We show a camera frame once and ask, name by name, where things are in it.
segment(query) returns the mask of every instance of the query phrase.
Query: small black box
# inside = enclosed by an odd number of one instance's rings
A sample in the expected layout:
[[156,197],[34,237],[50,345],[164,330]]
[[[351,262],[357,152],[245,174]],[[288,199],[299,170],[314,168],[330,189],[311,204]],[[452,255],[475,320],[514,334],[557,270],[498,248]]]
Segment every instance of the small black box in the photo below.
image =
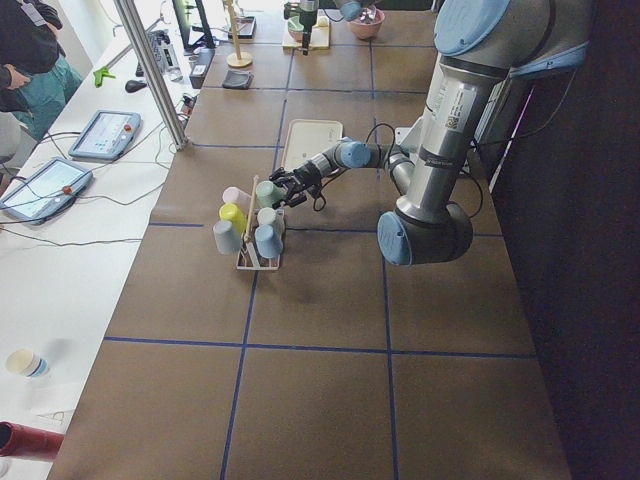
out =
[[211,61],[216,51],[213,48],[202,48],[198,51],[198,61],[191,69],[189,74],[189,80],[191,80],[191,86],[196,89],[201,89],[204,79],[207,76]]

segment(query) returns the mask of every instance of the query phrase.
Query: paper cup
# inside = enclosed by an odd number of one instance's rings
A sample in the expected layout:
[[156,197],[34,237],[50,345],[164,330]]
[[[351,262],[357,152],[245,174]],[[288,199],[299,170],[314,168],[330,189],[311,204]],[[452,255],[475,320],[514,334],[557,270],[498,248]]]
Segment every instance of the paper cup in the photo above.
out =
[[260,225],[255,233],[258,253],[264,258],[277,258],[282,253],[282,239],[271,225]]
[[235,203],[247,215],[251,206],[251,195],[238,187],[228,187],[222,192],[222,201],[224,203]]
[[276,235],[284,232],[284,219],[271,207],[261,208],[258,211],[258,225],[271,225]]
[[247,228],[247,216],[235,203],[225,203],[218,213],[220,220],[229,220],[240,235],[244,233]]
[[0,458],[0,478],[9,473],[9,468],[11,468],[11,459]]
[[218,251],[223,255],[238,253],[242,247],[242,239],[229,220],[220,220],[213,226],[213,237]]
[[256,187],[256,198],[261,207],[273,208],[274,205],[280,203],[280,200],[284,198],[284,195],[284,188],[276,187],[276,185],[269,180],[260,182]]
[[49,371],[47,361],[28,348],[16,350],[9,355],[5,366],[11,373],[25,377],[39,377]]

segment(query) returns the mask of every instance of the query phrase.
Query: wooden stand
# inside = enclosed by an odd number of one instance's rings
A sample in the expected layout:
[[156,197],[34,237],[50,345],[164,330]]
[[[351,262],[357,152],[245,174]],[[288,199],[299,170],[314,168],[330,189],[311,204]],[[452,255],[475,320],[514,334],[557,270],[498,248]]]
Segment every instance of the wooden stand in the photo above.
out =
[[231,23],[231,38],[233,40],[233,46],[236,49],[235,53],[232,53],[227,57],[227,65],[233,68],[247,67],[253,63],[253,57],[251,54],[240,51],[240,43],[238,42],[238,25],[236,21],[236,12],[233,8],[233,0],[225,0],[227,5],[227,11],[229,12],[229,23]]

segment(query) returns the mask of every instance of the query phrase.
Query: red cylinder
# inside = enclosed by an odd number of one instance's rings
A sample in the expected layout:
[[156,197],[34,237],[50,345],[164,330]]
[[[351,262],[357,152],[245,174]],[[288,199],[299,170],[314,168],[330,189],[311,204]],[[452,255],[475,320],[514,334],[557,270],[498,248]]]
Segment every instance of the red cylinder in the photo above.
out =
[[0,422],[0,457],[53,462],[63,439],[61,433]]

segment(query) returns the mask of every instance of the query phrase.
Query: brown table surface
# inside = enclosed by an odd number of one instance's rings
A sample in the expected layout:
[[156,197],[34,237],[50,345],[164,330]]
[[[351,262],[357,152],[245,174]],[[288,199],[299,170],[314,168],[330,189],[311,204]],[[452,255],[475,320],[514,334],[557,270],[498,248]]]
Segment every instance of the brown table surface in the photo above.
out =
[[[287,211],[275,273],[215,248],[222,191],[271,172],[291,120],[364,140],[422,114],[434,21],[389,12],[370,43],[334,23],[303,57],[280,12],[258,14],[248,91],[220,88],[218,49],[50,480],[570,478],[486,187],[447,264],[383,262],[397,193],[375,171]],[[466,179],[453,198],[479,200]]]

